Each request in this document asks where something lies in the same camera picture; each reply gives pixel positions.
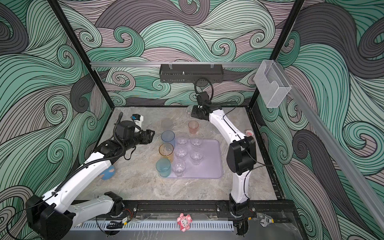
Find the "pink translucent cup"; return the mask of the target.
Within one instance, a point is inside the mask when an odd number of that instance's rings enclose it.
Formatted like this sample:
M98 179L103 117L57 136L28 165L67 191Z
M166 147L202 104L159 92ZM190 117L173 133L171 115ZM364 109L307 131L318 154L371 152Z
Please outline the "pink translucent cup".
M197 121L190 121L188 127L190 134L196 134L199 130L199 123Z

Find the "teal translucent cup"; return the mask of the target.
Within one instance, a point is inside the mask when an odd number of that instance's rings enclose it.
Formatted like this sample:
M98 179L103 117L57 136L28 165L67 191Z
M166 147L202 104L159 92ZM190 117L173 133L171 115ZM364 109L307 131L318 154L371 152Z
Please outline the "teal translucent cup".
M171 174L171 162L169 159L159 159L156 163L156 169L162 178L167 178Z

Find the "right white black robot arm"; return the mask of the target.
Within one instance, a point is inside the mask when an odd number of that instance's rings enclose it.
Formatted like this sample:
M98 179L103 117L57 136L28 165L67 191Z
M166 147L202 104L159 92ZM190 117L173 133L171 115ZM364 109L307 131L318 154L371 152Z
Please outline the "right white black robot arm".
M211 87L211 95L199 92L199 81L207 82ZM250 207L248 196L249 177L257 163L256 141L252 136L242 133L227 117L220 104L212 103L213 84L206 78L193 81L197 104L193 106L191 117L205 120L215 126L229 145L227 165L233 173L233 185L230 193L230 212L238 217L244 215Z

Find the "bear plush toy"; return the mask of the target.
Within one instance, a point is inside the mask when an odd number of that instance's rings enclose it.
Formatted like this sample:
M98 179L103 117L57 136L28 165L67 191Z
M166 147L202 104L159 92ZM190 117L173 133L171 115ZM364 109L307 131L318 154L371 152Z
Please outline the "bear plush toy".
M110 166L107 170L104 170L99 176L102 180L106 181L112 178L116 173L114 166Z

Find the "silver adjustable wrench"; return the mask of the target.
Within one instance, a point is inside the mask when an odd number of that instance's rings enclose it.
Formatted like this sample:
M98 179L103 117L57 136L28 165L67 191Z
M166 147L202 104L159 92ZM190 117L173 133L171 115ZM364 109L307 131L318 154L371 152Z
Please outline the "silver adjustable wrench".
M267 215L264 215L261 219L260 219L260 224L262 227L266 227L268 226L269 224L273 224L274 223L274 219L270 216L267 216Z

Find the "yellow translucent cup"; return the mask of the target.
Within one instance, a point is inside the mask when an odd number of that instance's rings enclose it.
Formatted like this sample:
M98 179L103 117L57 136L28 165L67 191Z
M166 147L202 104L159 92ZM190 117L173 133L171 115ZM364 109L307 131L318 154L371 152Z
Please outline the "yellow translucent cup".
M160 155L171 163L174 160L174 146L171 143L163 143L159 147Z

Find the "lilac plastic tray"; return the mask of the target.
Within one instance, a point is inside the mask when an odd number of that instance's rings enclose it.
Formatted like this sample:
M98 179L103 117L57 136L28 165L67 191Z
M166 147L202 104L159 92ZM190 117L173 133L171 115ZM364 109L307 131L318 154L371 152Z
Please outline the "lilac plastic tray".
M190 156L195 146L190 141L180 146L188 149L187 156L182 158L186 169L180 177L171 169L171 173L166 179L220 179L223 176L220 144L217 140L203 140L203 144L199 147L203 153L202 162L199 165L194 165Z

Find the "pink flower toy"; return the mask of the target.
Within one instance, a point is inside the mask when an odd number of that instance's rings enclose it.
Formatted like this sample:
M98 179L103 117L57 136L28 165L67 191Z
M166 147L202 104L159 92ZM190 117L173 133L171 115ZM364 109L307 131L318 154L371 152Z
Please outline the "pink flower toy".
M190 215L184 215L183 213L180 213L179 217L177 218L177 224L179 225L182 232L189 230L191 228L192 222L192 217Z

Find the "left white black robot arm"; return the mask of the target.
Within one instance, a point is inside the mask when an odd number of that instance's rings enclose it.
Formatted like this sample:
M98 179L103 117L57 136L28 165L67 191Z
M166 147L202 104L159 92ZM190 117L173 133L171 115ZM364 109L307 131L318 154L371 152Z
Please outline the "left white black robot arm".
M27 225L44 240L60 240L69 230L102 215L120 217L124 211L123 199L106 192L94 200L74 205L76 197L97 177L113 166L128 150L153 141L155 131L143 130L144 117L133 114L123 121L120 113L113 137L101 143L90 157L70 173L55 188L42 197L33 195L26 202Z

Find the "small pink white toy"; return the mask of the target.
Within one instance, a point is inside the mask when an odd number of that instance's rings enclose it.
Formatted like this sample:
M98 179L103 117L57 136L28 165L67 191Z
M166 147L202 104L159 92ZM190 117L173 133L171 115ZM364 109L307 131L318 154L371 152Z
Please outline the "small pink white toy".
M251 131L251 130L246 130L246 136L247 137L253 137L254 136L254 132Z

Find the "clear glass cup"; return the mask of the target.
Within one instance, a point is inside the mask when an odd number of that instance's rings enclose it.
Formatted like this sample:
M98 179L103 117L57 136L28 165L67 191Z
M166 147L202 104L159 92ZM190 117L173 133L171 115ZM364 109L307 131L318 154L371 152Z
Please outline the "clear glass cup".
M187 117L191 117L192 110L193 110L193 106L188 106L186 108L186 115L187 115Z
M193 165L200 165L204 159L203 150L201 148L192 148L190 151L190 158Z
M178 135L176 137L176 143L178 145L186 145L189 141L189 136L188 135Z
M176 146L174 149L174 154L179 159L185 159L189 155L188 147L184 145Z
M199 136L192 136L190 138L190 143L194 147L201 147L204 143L204 139L202 137L199 137Z
M173 162L172 170L177 177L182 177L186 171L186 162L182 159L176 159Z

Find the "blue translucent cup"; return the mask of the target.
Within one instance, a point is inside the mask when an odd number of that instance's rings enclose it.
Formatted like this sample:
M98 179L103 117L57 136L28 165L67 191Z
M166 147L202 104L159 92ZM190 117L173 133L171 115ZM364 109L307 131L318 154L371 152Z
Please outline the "blue translucent cup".
M176 135L173 131L164 131L161 134L161 139L164 143L170 143L172 146L175 146Z

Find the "black wall-mounted rack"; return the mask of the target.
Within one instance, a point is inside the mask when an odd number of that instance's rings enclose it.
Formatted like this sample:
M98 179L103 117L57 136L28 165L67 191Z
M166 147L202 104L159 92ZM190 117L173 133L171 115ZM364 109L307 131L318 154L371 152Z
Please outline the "black wall-mounted rack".
M162 83L194 83L204 79L220 83L224 69L222 65L211 64L162 64L159 74Z

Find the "clear acrylic wall box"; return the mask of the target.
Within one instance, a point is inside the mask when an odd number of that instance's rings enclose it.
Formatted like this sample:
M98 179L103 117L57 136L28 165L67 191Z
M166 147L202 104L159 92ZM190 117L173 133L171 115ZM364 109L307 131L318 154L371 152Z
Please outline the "clear acrylic wall box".
M267 108L278 108L292 89L283 66L274 60L264 60L254 82Z

